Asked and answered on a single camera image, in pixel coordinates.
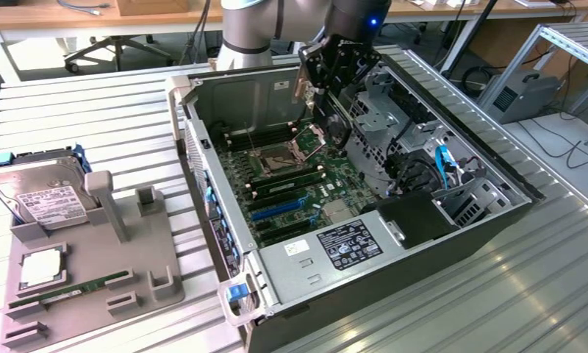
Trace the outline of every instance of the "robotic arm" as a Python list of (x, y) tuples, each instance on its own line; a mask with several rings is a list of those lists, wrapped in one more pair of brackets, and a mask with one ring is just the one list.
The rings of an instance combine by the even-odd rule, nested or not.
[(310, 81), (318, 88), (365, 76), (375, 65), (375, 38), (391, 0), (223, 0), (225, 45), (218, 70), (270, 65), (271, 39), (310, 41), (325, 24), (325, 39), (302, 51)]
[(382, 55), (373, 40), (386, 20), (391, 0), (333, 0), (325, 20), (325, 39), (299, 52), (306, 76), (317, 93), (341, 90), (358, 82)]

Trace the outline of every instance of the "green circuit board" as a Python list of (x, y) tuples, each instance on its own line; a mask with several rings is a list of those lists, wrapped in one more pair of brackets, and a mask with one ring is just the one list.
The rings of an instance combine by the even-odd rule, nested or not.
[[(378, 193), (361, 178), (349, 158), (339, 156), (331, 141), (323, 145), (323, 137), (310, 128), (303, 129), (294, 140), (298, 145), (295, 151), (290, 141), (243, 151), (219, 147), (225, 172), (262, 246), (359, 215), (362, 208), (378, 199)], [(271, 182), (297, 173), (306, 174)], [(269, 185), (250, 188), (250, 185), (261, 183)], [(297, 202), (301, 202), (297, 210), (262, 220), (254, 219), (258, 213)]]

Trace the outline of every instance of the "hard drive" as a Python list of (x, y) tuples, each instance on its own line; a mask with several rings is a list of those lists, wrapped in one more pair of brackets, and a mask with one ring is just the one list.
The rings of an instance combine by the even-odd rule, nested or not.
[(39, 222), (46, 229), (84, 223), (86, 212), (99, 207), (84, 176), (83, 158), (71, 149), (0, 154), (0, 199), (18, 223)]

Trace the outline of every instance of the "slatted metal surface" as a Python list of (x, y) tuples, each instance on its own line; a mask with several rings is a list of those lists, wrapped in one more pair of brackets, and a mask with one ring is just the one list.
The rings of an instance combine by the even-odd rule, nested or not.
[(588, 22), (542, 25), (541, 36), (588, 64)]
[[(281, 351), (588, 352), (588, 208), (419, 60), (397, 49), (383, 51), (394, 53), (549, 200), (466, 261)], [(94, 168), (114, 172), (116, 197), (150, 183), (165, 192), (187, 291), (183, 303), (43, 352), (243, 351), (215, 297), (213, 260), (163, 114), (163, 79), (189, 72), (161, 69), (26, 82), (0, 93), (0, 149), (30, 151), (78, 139)], [(8, 220), (0, 204), (0, 308)]]

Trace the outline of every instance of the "warning label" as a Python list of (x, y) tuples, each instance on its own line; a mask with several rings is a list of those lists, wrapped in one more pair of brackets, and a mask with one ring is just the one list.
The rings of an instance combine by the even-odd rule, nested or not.
[(321, 233), (318, 238), (335, 268), (341, 271), (383, 254), (362, 220)]
[(16, 197), (42, 225), (67, 221), (86, 215), (86, 207), (80, 203), (72, 186), (23, 193)]

